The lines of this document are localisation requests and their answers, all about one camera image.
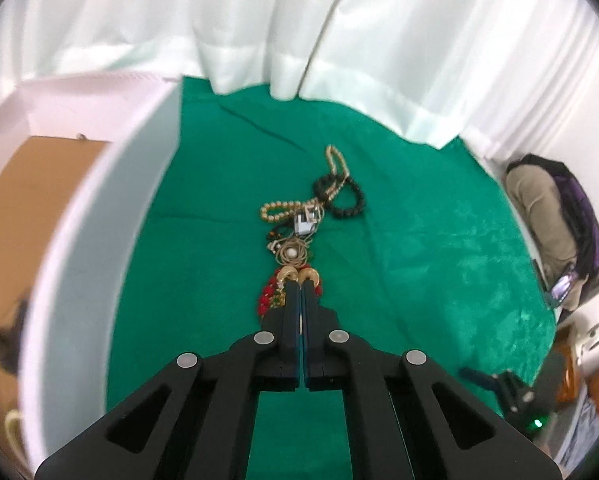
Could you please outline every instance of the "gold earring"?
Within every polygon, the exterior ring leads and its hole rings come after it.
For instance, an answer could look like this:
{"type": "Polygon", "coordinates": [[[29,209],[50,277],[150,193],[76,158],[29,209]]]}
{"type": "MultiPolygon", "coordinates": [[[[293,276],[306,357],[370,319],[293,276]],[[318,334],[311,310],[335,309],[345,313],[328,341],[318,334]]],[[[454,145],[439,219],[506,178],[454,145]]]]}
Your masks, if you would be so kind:
{"type": "Polygon", "coordinates": [[[297,282],[299,280],[299,274],[297,269],[291,265],[281,267],[281,270],[277,273],[277,281],[283,282],[284,280],[291,280],[297,282]]]}
{"type": "Polygon", "coordinates": [[[299,271],[299,283],[304,283],[306,280],[311,280],[313,286],[319,285],[319,272],[313,269],[313,267],[305,267],[299,271]]]}

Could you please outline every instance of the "white curtain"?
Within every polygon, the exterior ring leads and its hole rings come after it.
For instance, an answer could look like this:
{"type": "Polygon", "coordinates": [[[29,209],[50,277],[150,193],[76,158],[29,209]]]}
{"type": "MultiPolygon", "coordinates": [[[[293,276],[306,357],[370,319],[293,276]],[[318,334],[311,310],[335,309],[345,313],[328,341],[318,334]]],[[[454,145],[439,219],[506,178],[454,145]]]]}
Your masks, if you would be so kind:
{"type": "Polygon", "coordinates": [[[599,66],[585,0],[6,0],[0,102],[21,80],[133,68],[263,82],[400,136],[505,158],[559,134],[599,66]]]}

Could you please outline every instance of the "silver pendant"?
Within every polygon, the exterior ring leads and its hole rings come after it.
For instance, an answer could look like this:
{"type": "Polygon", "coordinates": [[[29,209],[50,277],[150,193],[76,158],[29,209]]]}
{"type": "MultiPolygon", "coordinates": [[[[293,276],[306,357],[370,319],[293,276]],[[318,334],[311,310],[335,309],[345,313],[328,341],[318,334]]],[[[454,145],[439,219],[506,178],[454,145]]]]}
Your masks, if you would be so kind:
{"type": "Polygon", "coordinates": [[[317,211],[317,208],[307,207],[303,211],[298,212],[295,215],[295,236],[306,236],[313,234],[315,229],[317,229],[317,224],[320,220],[321,218],[319,218],[319,212],[317,211]]]}

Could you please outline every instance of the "green tablecloth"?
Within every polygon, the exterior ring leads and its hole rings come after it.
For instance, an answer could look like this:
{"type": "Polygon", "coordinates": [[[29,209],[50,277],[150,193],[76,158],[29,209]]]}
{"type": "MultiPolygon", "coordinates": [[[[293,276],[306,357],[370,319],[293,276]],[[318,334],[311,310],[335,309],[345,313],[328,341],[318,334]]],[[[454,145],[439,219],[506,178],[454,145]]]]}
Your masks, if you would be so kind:
{"type": "MultiPolygon", "coordinates": [[[[181,352],[221,352],[257,330],[256,299],[276,267],[259,208],[308,199],[327,144],[368,203],[361,217],[326,218],[311,247],[343,328],[385,351],[422,349],[452,374],[512,368],[532,381],[553,313],[502,191],[460,140],[438,151],[342,105],[278,102],[266,86],[216,96],[186,79],[180,147],[119,304],[109,407],[181,352]]],[[[249,479],[350,476],[340,393],[262,394],[249,479]]]]}

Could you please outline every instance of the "jewelry pile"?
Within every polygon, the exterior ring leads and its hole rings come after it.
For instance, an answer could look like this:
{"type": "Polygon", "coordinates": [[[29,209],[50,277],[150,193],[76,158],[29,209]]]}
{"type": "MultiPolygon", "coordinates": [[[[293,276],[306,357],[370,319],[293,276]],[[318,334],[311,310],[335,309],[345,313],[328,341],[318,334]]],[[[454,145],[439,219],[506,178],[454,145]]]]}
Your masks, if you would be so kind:
{"type": "Polygon", "coordinates": [[[332,144],[326,148],[326,161],[330,173],[318,178],[313,183],[315,196],[305,202],[290,201],[265,203],[260,208],[260,218],[275,227],[266,235],[266,247],[275,255],[281,266],[263,287],[262,295],[257,303],[257,316],[263,319],[270,308],[278,308],[286,303],[284,281],[294,280],[302,283],[312,280],[317,296],[323,293],[323,285],[319,273],[313,269],[308,260],[311,258],[309,247],[313,235],[317,232],[324,214],[329,212],[337,219],[352,218],[361,214],[366,205],[364,193],[359,184],[351,178],[345,158],[332,144]],[[349,186],[355,195],[355,206],[339,208],[334,204],[335,198],[349,186]]]}

